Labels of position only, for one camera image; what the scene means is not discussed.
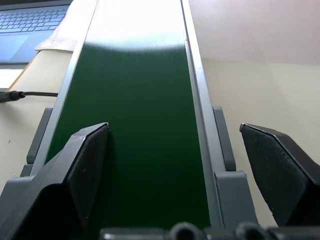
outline laptop keyboard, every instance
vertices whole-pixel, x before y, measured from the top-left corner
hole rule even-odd
[[[64,19],[67,9],[0,12],[0,34],[55,30]]]

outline black cable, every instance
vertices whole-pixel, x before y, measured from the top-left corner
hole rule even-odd
[[[57,97],[58,93],[43,92],[43,91],[25,91],[22,93],[24,96],[44,96],[44,97]]]
[[[0,93],[0,103],[6,103],[11,101],[17,101],[23,99],[26,96],[45,96],[45,97],[57,97],[58,93],[55,92],[42,92],[42,91],[5,91]]]

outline laptop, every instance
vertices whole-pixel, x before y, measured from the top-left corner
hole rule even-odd
[[[72,0],[0,0],[0,64],[27,64]]]

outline laptop touchpad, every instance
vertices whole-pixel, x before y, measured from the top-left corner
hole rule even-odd
[[[0,36],[0,61],[10,60],[29,36],[29,34]]]

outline green conveyor belt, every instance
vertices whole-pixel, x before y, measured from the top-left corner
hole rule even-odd
[[[210,225],[185,40],[179,0],[98,2],[47,156],[109,123],[88,233]]]

